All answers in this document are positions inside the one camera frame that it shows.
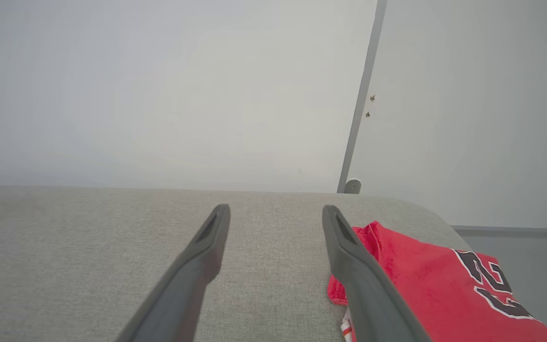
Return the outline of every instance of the jersey number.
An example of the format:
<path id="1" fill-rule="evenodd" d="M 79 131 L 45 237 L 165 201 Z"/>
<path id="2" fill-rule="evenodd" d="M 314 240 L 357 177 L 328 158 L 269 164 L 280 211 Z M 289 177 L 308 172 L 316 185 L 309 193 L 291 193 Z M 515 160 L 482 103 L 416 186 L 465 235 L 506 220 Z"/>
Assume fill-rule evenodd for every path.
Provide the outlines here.
<path id="1" fill-rule="evenodd" d="M 457 257 L 462 262 L 465 270 L 469 273 L 478 284 L 483 285 L 483 282 L 486 281 L 489 285 L 495 290 L 495 292 L 502 292 L 505 294 L 512 294 L 512 288 L 508 284 L 506 276 L 501 271 L 501 268 L 497 264 L 489 262 L 489 267 L 491 272 L 495 273 L 499 277 L 499 282 L 497 279 L 491 275 L 491 272 L 482 265 L 482 261 L 474 252 L 460 252 L 453 249 L 457 254 Z M 488 290 L 485 290 L 482 287 L 474 286 L 474 292 L 480 294 L 484 299 L 489 303 L 493 310 L 504 314 L 510 318 L 520 319 L 529 319 L 534 320 L 534 317 L 519 303 L 512 301 L 512 299 L 506 299 L 506 302 L 502 302 L 497 298 L 497 296 L 491 294 Z"/>

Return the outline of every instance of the gray fabric upholstery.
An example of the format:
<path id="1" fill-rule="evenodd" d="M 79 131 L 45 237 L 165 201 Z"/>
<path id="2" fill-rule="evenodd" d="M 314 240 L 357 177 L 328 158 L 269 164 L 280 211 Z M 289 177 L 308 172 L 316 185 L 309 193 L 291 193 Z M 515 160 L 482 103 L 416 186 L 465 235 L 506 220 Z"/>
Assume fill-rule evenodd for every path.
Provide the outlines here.
<path id="1" fill-rule="evenodd" d="M 468 249 L 435 214 L 395 199 L 325 193 L 0 186 L 0 341 L 111 341 L 218 203 L 232 219 L 196 341 L 340 341 L 324 204 Z"/>

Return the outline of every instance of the baseboard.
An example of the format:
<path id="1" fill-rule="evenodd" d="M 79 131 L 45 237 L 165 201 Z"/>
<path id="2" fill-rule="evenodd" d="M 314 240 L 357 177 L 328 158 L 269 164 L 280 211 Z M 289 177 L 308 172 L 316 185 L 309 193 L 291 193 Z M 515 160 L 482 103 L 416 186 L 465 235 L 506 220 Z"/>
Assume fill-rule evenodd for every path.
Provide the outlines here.
<path id="1" fill-rule="evenodd" d="M 547 228 L 451 226 L 460 236 L 547 238 Z"/>

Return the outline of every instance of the white wall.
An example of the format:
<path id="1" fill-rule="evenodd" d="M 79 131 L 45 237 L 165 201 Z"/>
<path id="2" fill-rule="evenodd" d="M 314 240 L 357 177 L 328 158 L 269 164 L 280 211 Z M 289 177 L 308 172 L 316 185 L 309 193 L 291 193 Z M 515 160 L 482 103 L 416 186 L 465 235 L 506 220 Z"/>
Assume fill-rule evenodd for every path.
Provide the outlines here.
<path id="1" fill-rule="evenodd" d="M 334 192 L 374 0 L 0 0 L 0 184 Z"/>
<path id="2" fill-rule="evenodd" d="M 451 225 L 547 228 L 547 1 L 390 0 L 349 177 Z"/>

